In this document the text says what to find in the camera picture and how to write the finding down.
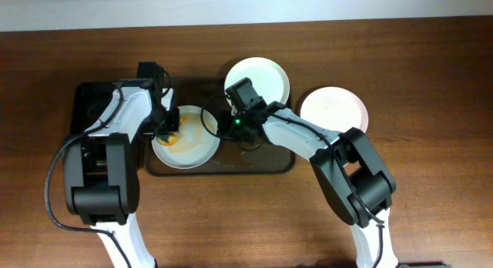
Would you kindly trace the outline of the white plate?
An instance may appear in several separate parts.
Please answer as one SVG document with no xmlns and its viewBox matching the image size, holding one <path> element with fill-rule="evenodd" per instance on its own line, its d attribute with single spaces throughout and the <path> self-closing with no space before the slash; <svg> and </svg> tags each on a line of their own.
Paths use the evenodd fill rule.
<svg viewBox="0 0 493 268">
<path fill-rule="evenodd" d="M 244 59 L 235 64 L 226 75 L 224 89 L 243 78 L 249 78 L 258 95 L 267 104 L 287 103 L 290 94 L 290 82 L 280 65 L 262 57 Z"/>
<path fill-rule="evenodd" d="M 369 115 L 365 104 L 351 91 L 323 87 L 312 91 L 300 107 L 300 117 L 316 126 L 346 132 L 358 128 L 366 132 Z"/>
</svg>

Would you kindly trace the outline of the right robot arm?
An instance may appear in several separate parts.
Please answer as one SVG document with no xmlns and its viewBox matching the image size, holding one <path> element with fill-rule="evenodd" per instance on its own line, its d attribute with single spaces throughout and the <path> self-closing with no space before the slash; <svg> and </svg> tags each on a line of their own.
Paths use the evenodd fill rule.
<svg viewBox="0 0 493 268">
<path fill-rule="evenodd" d="M 236 110 L 223 122 L 221 138 L 253 143 L 262 139 L 306 159 L 325 200 L 349 225 L 359 267 L 397 267 L 388 220 L 394 177 L 363 131 L 331 131 L 316 126 L 280 102 L 266 103 L 248 78 L 225 90 Z"/>
</svg>

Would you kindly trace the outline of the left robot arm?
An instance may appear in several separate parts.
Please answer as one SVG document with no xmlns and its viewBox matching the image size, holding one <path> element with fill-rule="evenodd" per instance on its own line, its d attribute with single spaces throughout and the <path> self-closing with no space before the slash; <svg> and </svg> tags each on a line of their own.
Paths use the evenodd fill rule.
<svg viewBox="0 0 493 268">
<path fill-rule="evenodd" d="M 65 203 L 96 233 L 116 267 L 155 267 L 136 218 L 145 137 L 175 132 L 179 111 L 169 73 L 140 62 L 134 79 L 84 82 L 75 90 L 62 152 Z"/>
</svg>

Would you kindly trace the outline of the pale blue plate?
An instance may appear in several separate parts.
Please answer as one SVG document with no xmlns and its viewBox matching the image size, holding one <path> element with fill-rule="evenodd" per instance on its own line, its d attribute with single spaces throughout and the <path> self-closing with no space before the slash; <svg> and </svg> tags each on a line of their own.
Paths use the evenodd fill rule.
<svg viewBox="0 0 493 268">
<path fill-rule="evenodd" d="M 177 169 L 192 169 L 207 162 L 217 151 L 220 139 L 203 127 L 199 106 L 179 106 L 179 131 L 171 133 L 171 142 L 161 136 L 152 142 L 157 158 Z"/>
</svg>

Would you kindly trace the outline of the white plate top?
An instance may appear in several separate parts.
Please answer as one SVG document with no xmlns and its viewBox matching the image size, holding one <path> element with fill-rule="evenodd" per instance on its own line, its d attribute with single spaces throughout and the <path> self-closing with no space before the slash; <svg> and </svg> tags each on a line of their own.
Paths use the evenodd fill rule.
<svg viewBox="0 0 493 268">
<path fill-rule="evenodd" d="M 290 82 L 280 65 L 262 57 L 244 59 L 235 64 L 226 75 L 224 89 L 243 78 L 249 78 L 258 95 L 267 104 L 287 103 L 290 94 Z"/>
</svg>

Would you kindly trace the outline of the green and yellow sponge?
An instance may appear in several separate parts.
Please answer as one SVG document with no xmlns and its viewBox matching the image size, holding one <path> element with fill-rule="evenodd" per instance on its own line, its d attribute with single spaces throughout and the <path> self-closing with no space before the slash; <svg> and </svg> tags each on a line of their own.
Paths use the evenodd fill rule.
<svg viewBox="0 0 493 268">
<path fill-rule="evenodd" d="M 175 134 L 174 132 L 168 132 L 166 134 L 159 134 L 156 136 L 156 138 L 157 138 L 157 142 L 161 146 L 172 146 L 172 145 L 176 144 L 179 140 L 178 135 Z"/>
</svg>

